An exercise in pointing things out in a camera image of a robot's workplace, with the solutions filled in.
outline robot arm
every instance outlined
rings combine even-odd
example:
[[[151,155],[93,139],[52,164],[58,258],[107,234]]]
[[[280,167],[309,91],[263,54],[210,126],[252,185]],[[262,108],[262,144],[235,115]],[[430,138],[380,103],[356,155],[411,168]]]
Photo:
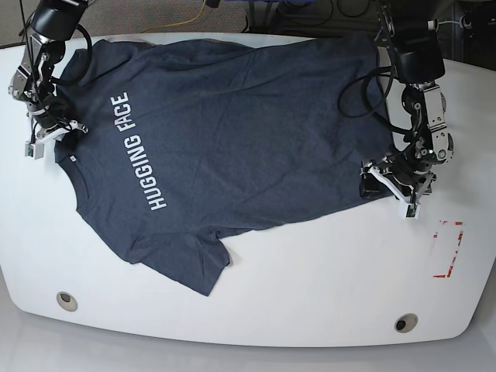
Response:
[[[436,176],[432,166],[446,163],[453,155],[453,140],[444,112],[446,102],[436,84],[445,73],[437,42],[436,17],[454,0],[377,0],[382,33],[387,37],[391,73],[406,85],[402,101],[412,117],[412,129],[405,135],[402,151],[394,150],[379,162],[365,160],[361,172],[360,193],[367,198],[379,192],[384,184],[400,201],[402,217],[418,218],[419,200],[429,194]],[[88,42],[91,39],[78,25],[87,0],[41,0],[26,31],[26,51],[9,93],[27,104],[33,134],[26,143],[26,156],[43,157],[47,140],[60,140],[65,133],[88,130],[68,118],[69,105],[53,94],[54,84],[76,84],[85,71],[73,81],[52,77],[53,66],[65,53],[65,41],[79,29]],[[35,135],[37,126],[40,130]]]

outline yellow cable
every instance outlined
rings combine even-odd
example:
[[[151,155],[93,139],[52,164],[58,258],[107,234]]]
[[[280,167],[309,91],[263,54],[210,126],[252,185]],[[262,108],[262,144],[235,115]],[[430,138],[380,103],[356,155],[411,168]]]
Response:
[[[198,18],[200,18],[200,16],[203,14],[203,11],[205,10],[205,5],[207,4],[207,0],[203,0],[203,5],[201,7],[201,10],[200,12],[198,13],[198,15],[192,19],[189,19],[188,21],[183,21],[183,22],[177,22],[177,23],[170,23],[168,25],[161,25],[161,26],[154,26],[154,27],[150,27],[149,29],[144,29],[143,31],[141,31],[141,33],[147,33],[148,31],[151,31],[152,29],[163,29],[165,27],[174,27],[174,26],[180,26],[180,25],[185,25],[187,23],[191,23],[191,22],[194,22],[196,21]]]

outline heather navy t-shirt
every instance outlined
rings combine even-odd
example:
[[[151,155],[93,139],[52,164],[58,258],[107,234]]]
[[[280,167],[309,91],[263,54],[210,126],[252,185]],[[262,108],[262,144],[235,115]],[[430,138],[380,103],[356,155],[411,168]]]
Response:
[[[100,41],[85,78],[59,89],[89,132],[58,143],[57,162],[121,259],[208,295],[230,261],[219,239],[367,202],[360,162],[383,156],[391,134],[344,119],[336,101],[376,63],[363,35],[260,49]],[[358,98],[347,96],[349,111],[363,110]]]

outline white tabletop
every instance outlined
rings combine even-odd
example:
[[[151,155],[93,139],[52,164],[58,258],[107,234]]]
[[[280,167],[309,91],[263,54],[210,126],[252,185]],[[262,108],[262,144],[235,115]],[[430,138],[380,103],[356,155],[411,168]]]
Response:
[[[303,40],[211,33],[133,37],[252,47]],[[56,76],[77,47],[84,41],[68,43]],[[53,162],[53,144],[42,160],[23,156],[26,107],[7,94],[22,52],[0,50],[0,265],[22,310],[147,336],[260,346],[411,343],[458,336],[468,326],[496,256],[495,73],[446,62],[439,83],[456,152],[435,169],[438,181],[423,200],[420,220],[400,219],[396,201],[386,198],[225,239],[233,264],[206,298],[144,265],[121,261],[98,238],[75,211],[71,183]],[[401,91],[395,84],[389,112],[395,125],[408,127]],[[452,274],[434,277],[447,274],[456,251]],[[57,304],[60,291],[77,299],[76,312]],[[396,332],[396,320],[408,313],[418,316],[418,325]]]

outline t-shirt sleeve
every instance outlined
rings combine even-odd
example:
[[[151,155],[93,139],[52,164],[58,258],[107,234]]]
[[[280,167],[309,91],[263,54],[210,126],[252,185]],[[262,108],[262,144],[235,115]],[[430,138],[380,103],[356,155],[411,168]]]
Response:
[[[210,294],[222,270],[229,264],[229,254],[218,239],[188,232],[142,237],[131,250],[131,256],[135,257],[133,261],[204,296]]]

